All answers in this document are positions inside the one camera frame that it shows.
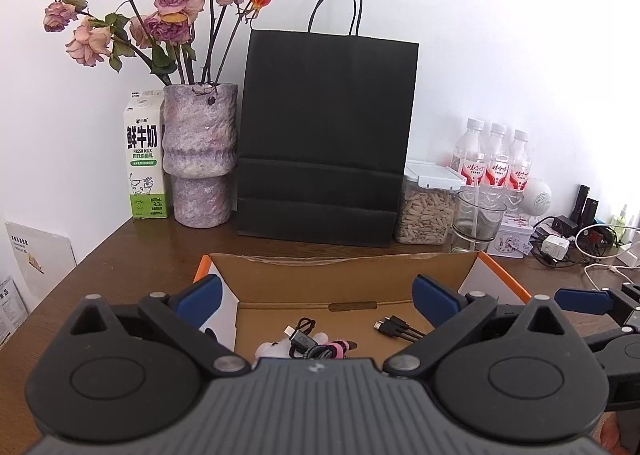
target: milk carton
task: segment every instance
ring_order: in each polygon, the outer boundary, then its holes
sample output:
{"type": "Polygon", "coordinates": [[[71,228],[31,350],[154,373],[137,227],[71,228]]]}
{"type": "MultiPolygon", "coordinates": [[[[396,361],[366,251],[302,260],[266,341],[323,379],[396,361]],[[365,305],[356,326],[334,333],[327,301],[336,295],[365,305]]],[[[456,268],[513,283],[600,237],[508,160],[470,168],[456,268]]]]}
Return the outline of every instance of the milk carton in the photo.
{"type": "Polygon", "coordinates": [[[161,90],[131,93],[124,111],[127,183],[134,219],[164,218],[170,204],[162,169],[161,90]]]}

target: white charger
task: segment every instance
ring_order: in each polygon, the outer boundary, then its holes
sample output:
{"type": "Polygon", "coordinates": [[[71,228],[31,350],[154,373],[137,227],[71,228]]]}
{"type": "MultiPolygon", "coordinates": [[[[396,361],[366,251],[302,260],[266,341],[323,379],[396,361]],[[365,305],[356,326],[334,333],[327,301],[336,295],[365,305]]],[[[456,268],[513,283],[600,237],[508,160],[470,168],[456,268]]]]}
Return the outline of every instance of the white charger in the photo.
{"type": "Polygon", "coordinates": [[[540,251],[556,260],[562,260],[569,250],[569,241],[563,237],[549,235],[540,246],[540,251]]]}

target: white plush toy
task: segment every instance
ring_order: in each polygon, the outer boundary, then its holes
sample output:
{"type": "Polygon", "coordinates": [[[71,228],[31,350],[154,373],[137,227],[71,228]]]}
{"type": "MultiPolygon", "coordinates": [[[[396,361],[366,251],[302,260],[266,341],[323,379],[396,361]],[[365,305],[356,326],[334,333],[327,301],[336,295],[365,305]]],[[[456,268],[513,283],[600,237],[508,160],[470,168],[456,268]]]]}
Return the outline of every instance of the white plush toy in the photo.
{"type": "MultiPolygon", "coordinates": [[[[311,336],[319,345],[323,345],[329,341],[329,336],[324,332],[318,332],[311,336]]],[[[288,358],[289,350],[291,349],[291,342],[289,338],[285,338],[277,343],[263,343],[255,351],[255,360],[258,358],[288,358]]]]}

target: blue gripper pad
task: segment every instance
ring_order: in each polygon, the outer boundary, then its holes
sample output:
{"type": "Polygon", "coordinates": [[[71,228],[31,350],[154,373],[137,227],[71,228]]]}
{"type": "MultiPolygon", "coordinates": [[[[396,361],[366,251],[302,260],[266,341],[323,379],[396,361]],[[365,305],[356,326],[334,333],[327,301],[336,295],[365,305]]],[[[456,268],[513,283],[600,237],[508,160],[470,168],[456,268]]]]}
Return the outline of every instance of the blue gripper pad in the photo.
{"type": "Polygon", "coordinates": [[[222,280],[216,275],[207,275],[196,283],[191,291],[175,307],[175,313],[190,325],[199,329],[222,302],[222,280]]]}
{"type": "Polygon", "coordinates": [[[464,296],[451,291],[426,275],[418,275],[411,288],[414,307],[431,325],[438,327],[466,305],[464,296]]]}
{"type": "Polygon", "coordinates": [[[562,310],[585,314],[604,315],[613,309],[613,299],[607,291],[558,289],[554,299],[562,310]]]}

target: triangular cutout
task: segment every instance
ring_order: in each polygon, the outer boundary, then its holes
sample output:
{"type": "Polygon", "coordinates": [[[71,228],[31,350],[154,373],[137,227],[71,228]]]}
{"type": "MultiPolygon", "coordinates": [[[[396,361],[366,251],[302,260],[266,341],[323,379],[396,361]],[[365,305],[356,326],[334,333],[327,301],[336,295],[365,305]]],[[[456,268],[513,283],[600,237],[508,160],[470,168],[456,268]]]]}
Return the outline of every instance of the triangular cutout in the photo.
{"type": "Polygon", "coordinates": [[[562,336],[564,329],[558,323],[558,318],[551,312],[548,307],[540,307],[536,311],[533,320],[529,324],[529,330],[532,332],[543,332],[545,334],[556,334],[562,336]]]}
{"type": "Polygon", "coordinates": [[[71,329],[71,334],[73,336],[78,336],[80,334],[89,334],[90,332],[103,332],[107,330],[107,326],[100,316],[100,311],[97,307],[85,307],[82,311],[82,314],[74,323],[73,328],[71,329]]]}

